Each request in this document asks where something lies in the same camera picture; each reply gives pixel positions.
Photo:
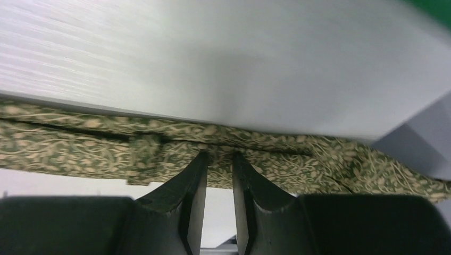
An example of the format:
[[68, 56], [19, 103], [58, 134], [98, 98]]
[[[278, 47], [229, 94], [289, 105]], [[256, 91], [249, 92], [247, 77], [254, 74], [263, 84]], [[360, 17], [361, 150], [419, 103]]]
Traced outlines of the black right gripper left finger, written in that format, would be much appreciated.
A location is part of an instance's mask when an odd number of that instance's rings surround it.
[[208, 154], [138, 198], [7, 197], [1, 254], [199, 254]]

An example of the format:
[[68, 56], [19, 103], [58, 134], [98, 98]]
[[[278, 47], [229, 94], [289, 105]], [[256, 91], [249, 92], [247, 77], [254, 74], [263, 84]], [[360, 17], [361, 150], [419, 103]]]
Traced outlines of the olive floral patterned tie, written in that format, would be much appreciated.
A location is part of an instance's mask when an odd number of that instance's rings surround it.
[[450, 181], [419, 174], [361, 143], [320, 135], [269, 134], [158, 118], [106, 116], [1, 100], [1, 167], [35, 173], [166, 182], [200, 152], [207, 185], [232, 187], [239, 152], [293, 194], [407, 194], [450, 198]]

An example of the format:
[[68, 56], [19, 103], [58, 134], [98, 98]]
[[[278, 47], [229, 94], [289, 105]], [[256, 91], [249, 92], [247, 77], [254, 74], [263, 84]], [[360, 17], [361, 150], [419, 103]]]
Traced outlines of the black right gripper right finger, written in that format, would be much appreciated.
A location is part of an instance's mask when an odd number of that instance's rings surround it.
[[450, 254], [450, 229], [423, 197], [295, 197], [238, 152], [232, 179], [240, 254]]

